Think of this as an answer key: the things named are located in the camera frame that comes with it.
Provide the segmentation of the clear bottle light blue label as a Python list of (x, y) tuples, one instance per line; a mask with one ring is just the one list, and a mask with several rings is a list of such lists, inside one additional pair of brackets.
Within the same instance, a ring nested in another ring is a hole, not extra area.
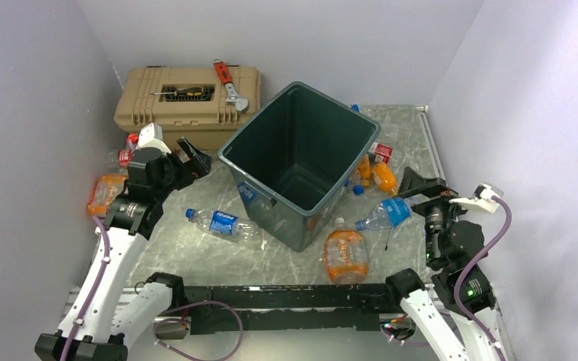
[(357, 231), (373, 231), (397, 227), (411, 216), (413, 205), (410, 198), (385, 199), (367, 217), (356, 221), (355, 228)]

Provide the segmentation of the small orange juice bottle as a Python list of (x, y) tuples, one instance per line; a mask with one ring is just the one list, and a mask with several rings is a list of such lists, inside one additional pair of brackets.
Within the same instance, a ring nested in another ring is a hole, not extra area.
[(376, 186), (391, 198), (397, 197), (397, 179), (385, 162), (377, 163), (371, 170), (371, 178)]

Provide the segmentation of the Pepsi bottle blue cap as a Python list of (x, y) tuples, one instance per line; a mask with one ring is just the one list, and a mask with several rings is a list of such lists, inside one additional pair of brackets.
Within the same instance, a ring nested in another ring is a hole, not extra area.
[(355, 196), (364, 194), (364, 187), (361, 184), (362, 178), (359, 171), (352, 172), (344, 183), (344, 187)]

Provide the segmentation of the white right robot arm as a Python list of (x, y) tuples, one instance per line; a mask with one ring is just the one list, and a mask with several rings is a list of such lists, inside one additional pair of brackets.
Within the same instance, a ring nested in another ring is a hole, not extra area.
[[(435, 274), (431, 290), (410, 268), (386, 278), (385, 304), (403, 312), (441, 360), (508, 360), (493, 286), (479, 267), (513, 220), (502, 192), (481, 183), (471, 197), (461, 197), (441, 177), (406, 167), (395, 201), (424, 218), (425, 263)], [(505, 218), (490, 241), (479, 224), (462, 218), (498, 208)]]

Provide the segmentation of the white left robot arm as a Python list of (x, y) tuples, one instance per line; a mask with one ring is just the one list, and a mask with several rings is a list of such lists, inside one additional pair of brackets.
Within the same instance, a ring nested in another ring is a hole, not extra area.
[(77, 298), (53, 333), (42, 333), (34, 352), (41, 360), (125, 360), (137, 337), (161, 313), (180, 314), (186, 305), (181, 277), (157, 273), (122, 311), (117, 304), (129, 273), (175, 190), (211, 171), (212, 157), (185, 137), (177, 141), (181, 161), (162, 141), (138, 147), (128, 177), (104, 219), (96, 217), (99, 246)]

